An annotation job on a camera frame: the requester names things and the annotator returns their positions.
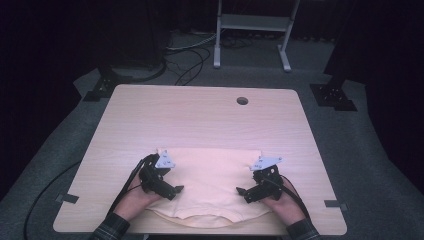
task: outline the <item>sleeve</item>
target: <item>sleeve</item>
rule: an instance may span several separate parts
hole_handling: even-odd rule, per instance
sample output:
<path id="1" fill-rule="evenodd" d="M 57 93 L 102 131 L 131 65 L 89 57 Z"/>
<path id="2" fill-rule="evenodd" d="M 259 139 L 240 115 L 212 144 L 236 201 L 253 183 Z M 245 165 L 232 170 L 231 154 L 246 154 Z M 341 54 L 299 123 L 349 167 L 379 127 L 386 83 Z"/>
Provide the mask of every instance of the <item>sleeve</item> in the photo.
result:
<path id="1" fill-rule="evenodd" d="M 115 213 L 109 214 L 90 236 L 90 240 L 119 240 L 130 227 L 129 222 Z"/>
<path id="2" fill-rule="evenodd" d="M 322 239 L 311 219 L 303 219 L 287 227 L 287 232 L 293 240 L 319 240 Z"/>

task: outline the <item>human hand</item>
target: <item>human hand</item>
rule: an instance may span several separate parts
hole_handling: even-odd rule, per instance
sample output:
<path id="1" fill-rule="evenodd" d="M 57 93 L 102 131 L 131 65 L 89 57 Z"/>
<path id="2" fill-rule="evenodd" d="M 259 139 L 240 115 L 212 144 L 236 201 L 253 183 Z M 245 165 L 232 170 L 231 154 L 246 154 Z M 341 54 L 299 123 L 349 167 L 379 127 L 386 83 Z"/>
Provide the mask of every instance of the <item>human hand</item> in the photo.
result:
<path id="1" fill-rule="evenodd" d="M 161 196 L 154 192 L 144 192 L 137 173 L 128 187 L 128 192 L 119 201 L 113 212 L 129 222 L 138 216 L 147 206 L 161 198 Z"/>
<path id="2" fill-rule="evenodd" d="M 283 180 L 284 186 L 299 196 L 290 181 L 285 177 L 283 177 Z M 286 226 L 306 218 L 296 201 L 285 192 L 281 194 L 277 201 L 272 197 L 266 197 L 261 202 L 270 207 Z"/>

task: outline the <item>gray carpet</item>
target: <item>gray carpet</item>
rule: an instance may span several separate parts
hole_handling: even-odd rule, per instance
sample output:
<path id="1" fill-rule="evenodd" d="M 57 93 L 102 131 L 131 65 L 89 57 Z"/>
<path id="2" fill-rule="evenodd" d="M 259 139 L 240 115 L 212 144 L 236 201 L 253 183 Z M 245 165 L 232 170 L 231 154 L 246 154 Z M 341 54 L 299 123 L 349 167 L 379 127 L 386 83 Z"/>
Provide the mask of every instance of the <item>gray carpet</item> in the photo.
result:
<path id="1" fill-rule="evenodd" d="M 193 36 L 176 35 L 174 46 L 198 40 Z M 343 86 L 348 98 L 358 108 L 357 112 L 318 107 L 309 84 L 324 84 L 330 79 L 322 72 L 333 45 L 291 40 L 287 54 L 293 71 L 285 73 L 275 47 L 277 44 L 271 40 L 254 40 L 246 48 L 222 49 L 221 68 L 212 67 L 211 56 L 189 85 L 296 90 L 336 197 L 348 206 L 343 212 L 348 231 L 344 236 L 334 238 L 424 239 L 424 197 L 387 158 L 367 114 L 365 86 L 352 81 Z M 170 63 L 165 74 L 145 84 L 173 85 L 177 74 L 182 73 L 181 69 L 188 69 L 198 61 L 192 53 L 173 55 L 168 59 L 175 64 Z M 122 72 L 143 76 L 155 70 Z M 77 79 L 75 86 L 85 96 L 98 78 L 97 70 L 93 70 Z M 108 99 L 81 101 L 50 135 L 0 203 L 0 239 L 23 239 L 24 221 L 34 199 L 60 172 L 82 159 L 107 103 Z M 60 207 L 55 198 L 67 192 L 77 168 L 59 177 L 41 196 L 29 219 L 29 239 L 87 238 L 87 234 L 56 233 L 52 227 Z M 140 237 L 128 235 L 126 239 Z M 165 239 L 161 236 L 152 238 Z"/>

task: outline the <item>wooden table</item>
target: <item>wooden table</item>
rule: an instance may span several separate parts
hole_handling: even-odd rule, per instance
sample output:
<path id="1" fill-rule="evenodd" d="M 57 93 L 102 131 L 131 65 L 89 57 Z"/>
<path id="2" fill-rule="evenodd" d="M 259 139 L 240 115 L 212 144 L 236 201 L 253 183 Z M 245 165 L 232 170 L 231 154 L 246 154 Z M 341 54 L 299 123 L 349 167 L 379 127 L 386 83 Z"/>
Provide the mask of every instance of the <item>wooden table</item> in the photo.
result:
<path id="1" fill-rule="evenodd" d="M 238 98 L 248 100 L 240 105 Z M 286 89 L 120 85 L 97 127 L 54 222 L 58 232 L 92 232 L 140 159 L 161 147 L 258 149 L 286 159 L 280 172 L 295 185 L 323 235 L 346 224 L 297 93 Z M 129 232 L 281 235 L 273 213 L 216 229 L 187 228 L 144 211 Z"/>

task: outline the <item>tape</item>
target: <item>tape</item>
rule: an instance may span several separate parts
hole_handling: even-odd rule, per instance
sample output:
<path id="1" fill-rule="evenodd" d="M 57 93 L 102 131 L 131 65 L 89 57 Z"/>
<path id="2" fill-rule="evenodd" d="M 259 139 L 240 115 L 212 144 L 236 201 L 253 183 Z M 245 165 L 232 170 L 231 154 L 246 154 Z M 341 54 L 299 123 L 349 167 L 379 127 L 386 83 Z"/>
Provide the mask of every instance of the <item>tape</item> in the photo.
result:
<path id="1" fill-rule="evenodd" d="M 78 201 L 78 199 L 79 199 L 78 196 L 74 196 L 71 194 L 65 194 L 65 195 L 59 194 L 56 197 L 56 202 L 60 202 L 60 203 L 68 202 L 68 203 L 75 204 Z"/>
<path id="2" fill-rule="evenodd" d="M 324 203 L 328 208 L 340 208 L 342 211 L 349 210 L 345 203 L 339 203 L 337 200 L 324 200 Z"/>

